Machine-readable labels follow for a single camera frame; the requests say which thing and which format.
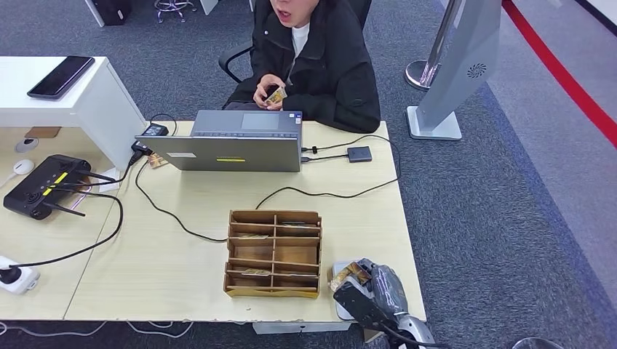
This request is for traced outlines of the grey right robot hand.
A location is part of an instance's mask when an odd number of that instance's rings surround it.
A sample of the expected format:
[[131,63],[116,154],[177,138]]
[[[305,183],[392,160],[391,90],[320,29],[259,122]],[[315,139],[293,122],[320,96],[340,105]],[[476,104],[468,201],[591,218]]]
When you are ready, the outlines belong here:
[[369,275],[368,280],[360,282],[361,293],[391,320],[409,314],[404,287],[393,269],[367,258],[357,261],[357,264]]

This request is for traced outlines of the person's right hand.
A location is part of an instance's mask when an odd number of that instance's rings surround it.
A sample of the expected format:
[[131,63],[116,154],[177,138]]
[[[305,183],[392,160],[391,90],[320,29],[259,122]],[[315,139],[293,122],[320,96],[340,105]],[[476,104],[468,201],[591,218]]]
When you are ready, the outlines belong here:
[[267,109],[266,99],[268,97],[267,89],[271,86],[285,87],[285,83],[278,76],[266,74],[261,77],[256,85],[256,90],[253,95],[253,100],[259,108]]

